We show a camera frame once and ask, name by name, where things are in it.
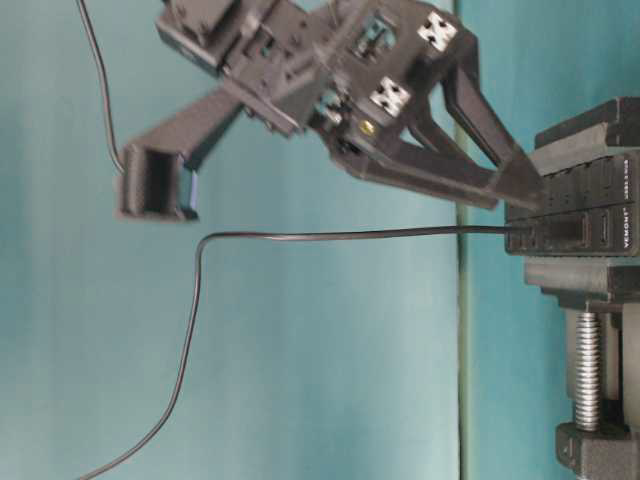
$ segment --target teal backdrop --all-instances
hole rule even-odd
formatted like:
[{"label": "teal backdrop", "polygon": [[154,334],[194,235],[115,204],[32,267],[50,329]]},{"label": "teal backdrop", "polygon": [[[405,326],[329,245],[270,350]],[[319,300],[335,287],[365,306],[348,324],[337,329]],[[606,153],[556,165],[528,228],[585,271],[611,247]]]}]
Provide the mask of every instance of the teal backdrop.
[{"label": "teal backdrop", "polygon": [[[90,8],[121,142],[212,88],[161,44],[160,2]],[[75,3],[5,2],[0,25],[2,479],[74,478],[156,421],[204,234],[455,222],[449,203],[351,179],[312,135],[245,118],[203,171],[198,225],[118,221]],[[105,478],[458,478],[456,252],[455,238],[212,246],[174,417]]]},{"label": "teal backdrop", "polygon": [[[640,3],[461,0],[481,39],[483,89],[528,150],[534,135],[615,96],[640,95]],[[502,209],[467,221],[501,224]],[[570,421],[565,332],[553,298],[523,284],[500,239],[464,249],[464,473],[480,480],[575,478],[555,460]]]}]

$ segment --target usb port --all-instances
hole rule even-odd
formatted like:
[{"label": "usb port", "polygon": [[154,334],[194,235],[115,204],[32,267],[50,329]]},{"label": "usb port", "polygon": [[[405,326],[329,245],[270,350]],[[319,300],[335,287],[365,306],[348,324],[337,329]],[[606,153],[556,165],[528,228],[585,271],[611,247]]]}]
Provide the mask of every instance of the usb port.
[{"label": "usb port", "polygon": [[609,220],[609,212],[604,212],[600,218],[600,244],[608,247],[609,246],[609,231],[611,230],[611,221]]}]

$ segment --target black plastic housing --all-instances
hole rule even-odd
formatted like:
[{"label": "black plastic housing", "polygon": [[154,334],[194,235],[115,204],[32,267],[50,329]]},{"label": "black plastic housing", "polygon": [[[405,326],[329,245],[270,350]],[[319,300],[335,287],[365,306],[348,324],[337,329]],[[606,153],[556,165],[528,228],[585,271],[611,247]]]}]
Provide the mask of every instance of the black plastic housing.
[{"label": "black plastic housing", "polygon": [[512,255],[632,257],[640,253],[640,150],[547,175],[545,202],[535,213],[508,207]]}]

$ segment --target black 3d-printed part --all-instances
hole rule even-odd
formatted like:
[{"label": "black 3d-printed part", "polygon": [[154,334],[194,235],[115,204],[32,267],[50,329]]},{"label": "black 3d-printed part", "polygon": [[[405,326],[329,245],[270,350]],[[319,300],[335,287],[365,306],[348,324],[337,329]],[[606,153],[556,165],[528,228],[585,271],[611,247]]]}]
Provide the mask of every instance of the black 3d-printed part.
[{"label": "black 3d-printed part", "polygon": [[[415,0],[342,0],[310,12],[291,0],[165,3],[162,39],[224,78],[223,106],[189,107],[125,152],[179,153],[197,170],[242,106],[287,137],[313,129],[356,178],[484,208],[540,206],[538,172],[480,91],[478,40],[450,13]],[[495,170],[435,124],[429,96],[439,84]],[[147,218],[126,204],[123,213]]]}]

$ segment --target black bracket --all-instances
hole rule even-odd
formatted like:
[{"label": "black bracket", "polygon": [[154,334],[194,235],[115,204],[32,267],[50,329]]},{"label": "black bracket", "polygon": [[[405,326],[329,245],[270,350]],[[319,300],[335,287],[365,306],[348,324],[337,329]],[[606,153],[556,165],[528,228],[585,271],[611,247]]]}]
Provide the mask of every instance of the black bracket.
[{"label": "black bracket", "polygon": [[[343,0],[311,12],[290,0],[168,0],[157,25],[224,81],[125,147],[127,216],[196,218],[185,172],[198,170],[243,106],[285,136],[313,129],[354,177],[484,208],[501,199],[539,207],[540,176],[480,92],[477,38],[449,13],[413,0]],[[429,95],[438,84],[495,169],[435,123]]]}]

